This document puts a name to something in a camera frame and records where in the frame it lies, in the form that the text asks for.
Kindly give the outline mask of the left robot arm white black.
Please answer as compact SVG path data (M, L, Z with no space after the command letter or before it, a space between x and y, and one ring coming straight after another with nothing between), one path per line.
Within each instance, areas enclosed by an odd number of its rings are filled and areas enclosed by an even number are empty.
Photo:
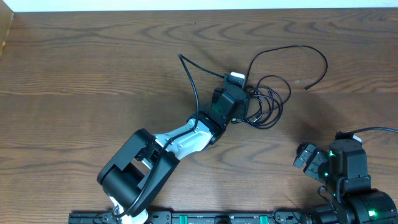
M180 161L217 142L231 120L247 110L247 102L243 86L225 83L182 127L163 134L136 131L97 176L114 203L112 217L120 223L144 223L146 208Z

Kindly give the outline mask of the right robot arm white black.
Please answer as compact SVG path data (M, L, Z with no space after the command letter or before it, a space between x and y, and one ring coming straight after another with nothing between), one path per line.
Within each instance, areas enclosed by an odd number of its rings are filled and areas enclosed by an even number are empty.
M397 207L391 197L371 187L368 162L362 143L335 139L327 152L310 143L297 148L294 166L319 181L331 199L303 213L300 222L397 224Z

